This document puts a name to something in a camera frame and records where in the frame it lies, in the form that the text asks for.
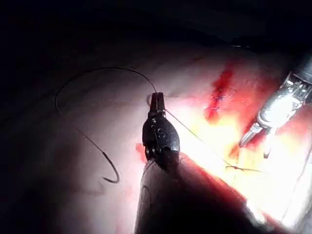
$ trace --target blood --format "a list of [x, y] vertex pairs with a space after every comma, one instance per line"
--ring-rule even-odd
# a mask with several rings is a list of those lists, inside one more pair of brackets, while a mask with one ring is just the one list
[[237, 62], [229, 61], [219, 79], [213, 83], [212, 101], [204, 111], [205, 119], [210, 123], [216, 124], [219, 120], [219, 102], [223, 100], [225, 90], [230, 87], [236, 65]]
[[145, 148], [144, 148], [142, 143], [137, 143], [136, 144], [136, 151], [140, 154], [140, 160], [143, 163], [146, 163], [147, 159], [146, 159], [146, 156], [145, 156]]

